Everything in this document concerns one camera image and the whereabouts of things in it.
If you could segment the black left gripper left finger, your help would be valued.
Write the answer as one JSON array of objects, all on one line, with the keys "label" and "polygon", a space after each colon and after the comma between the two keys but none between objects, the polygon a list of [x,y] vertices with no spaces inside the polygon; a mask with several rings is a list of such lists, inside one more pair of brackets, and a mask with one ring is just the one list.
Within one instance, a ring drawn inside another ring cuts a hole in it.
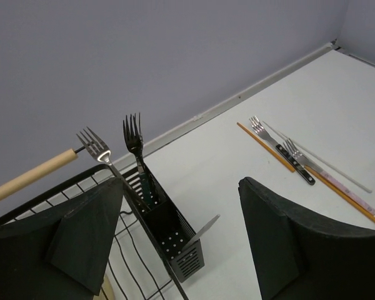
[{"label": "black left gripper left finger", "polygon": [[98,295],[123,200],[111,178],[20,221],[0,226],[0,299]]}]

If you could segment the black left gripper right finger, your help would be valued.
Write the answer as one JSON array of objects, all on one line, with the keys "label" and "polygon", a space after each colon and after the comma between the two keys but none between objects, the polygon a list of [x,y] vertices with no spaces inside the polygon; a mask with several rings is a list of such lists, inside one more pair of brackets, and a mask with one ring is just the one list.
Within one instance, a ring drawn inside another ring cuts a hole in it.
[{"label": "black left gripper right finger", "polygon": [[251,177],[238,191],[263,299],[375,299],[375,230],[318,214]]}]

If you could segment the all silver fork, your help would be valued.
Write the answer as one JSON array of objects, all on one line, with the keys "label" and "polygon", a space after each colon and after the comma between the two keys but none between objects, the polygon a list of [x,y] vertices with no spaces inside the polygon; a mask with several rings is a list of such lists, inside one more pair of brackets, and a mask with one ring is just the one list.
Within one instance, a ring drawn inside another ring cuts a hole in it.
[{"label": "all silver fork", "polygon": [[[88,151],[88,153],[99,163],[107,164],[115,173],[119,176],[125,183],[125,185],[129,188],[132,186],[126,181],[126,179],[121,175],[121,173],[116,169],[113,162],[111,161],[111,150],[109,146],[89,127],[80,131],[77,134],[78,139]],[[153,208],[152,206],[148,206],[144,201],[144,198],[141,199],[139,197],[138,203],[146,210],[149,211]]]}]

